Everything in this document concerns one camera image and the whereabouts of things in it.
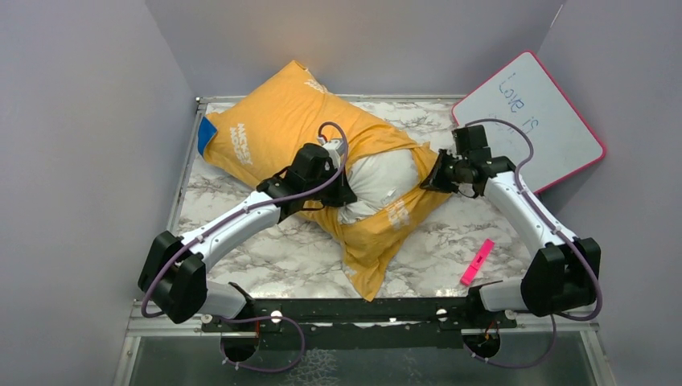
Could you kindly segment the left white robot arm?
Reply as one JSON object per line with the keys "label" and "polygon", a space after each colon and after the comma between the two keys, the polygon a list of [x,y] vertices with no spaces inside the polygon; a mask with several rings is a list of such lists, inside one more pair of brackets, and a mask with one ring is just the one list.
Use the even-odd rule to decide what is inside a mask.
{"label": "left white robot arm", "polygon": [[208,273],[257,233],[307,211],[308,203],[340,207],[356,197],[345,175],[347,143],[339,138],[306,143],[291,165],[263,180],[242,203],[210,223],[176,236],[154,238],[138,279],[142,315],[186,322],[196,314],[221,317],[233,330],[252,322],[249,296],[236,284],[220,285]]}

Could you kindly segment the white pillow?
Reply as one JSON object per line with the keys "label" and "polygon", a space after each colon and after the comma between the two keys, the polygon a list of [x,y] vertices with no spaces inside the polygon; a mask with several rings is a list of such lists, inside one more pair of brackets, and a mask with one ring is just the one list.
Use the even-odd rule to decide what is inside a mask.
{"label": "white pillow", "polygon": [[361,158],[350,167],[347,179],[357,200],[338,210],[341,224],[353,224],[374,216],[420,182],[410,150],[393,150]]}

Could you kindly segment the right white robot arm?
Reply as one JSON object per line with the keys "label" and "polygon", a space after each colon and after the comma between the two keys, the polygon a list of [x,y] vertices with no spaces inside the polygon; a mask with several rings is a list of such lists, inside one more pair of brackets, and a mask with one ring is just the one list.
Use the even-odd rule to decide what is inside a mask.
{"label": "right white robot arm", "polygon": [[575,321],[596,318],[603,307],[598,280],[600,245],[565,227],[528,187],[520,172],[534,155],[532,146],[519,164],[492,155],[484,127],[488,122],[483,118],[453,129],[454,149],[438,151],[432,170],[421,183],[421,189],[439,193],[457,193],[461,185],[471,185],[472,196],[487,198],[530,253],[522,277],[477,285],[468,291],[465,319],[472,326],[483,327],[497,311],[507,310]]}

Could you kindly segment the yellow Mickey Mouse pillowcase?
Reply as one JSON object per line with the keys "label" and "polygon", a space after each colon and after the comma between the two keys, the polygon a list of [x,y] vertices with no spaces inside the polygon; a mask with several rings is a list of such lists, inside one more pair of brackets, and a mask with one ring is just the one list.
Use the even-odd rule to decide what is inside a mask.
{"label": "yellow Mickey Mouse pillowcase", "polygon": [[388,264],[411,232],[447,200],[447,195],[419,186],[437,154],[428,144],[329,92],[297,61],[221,113],[207,115],[199,131],[203,159],[250,187],[288,166],[318,134],[346,136],[346,170],[361,158],[393,150],[410,150],[420,182],[379,213],[353,224],[341,224],[341,207],[308,207],[303,216],[330,233],[344,250],[347,276],[357,293],[371,301],[380,291]]}

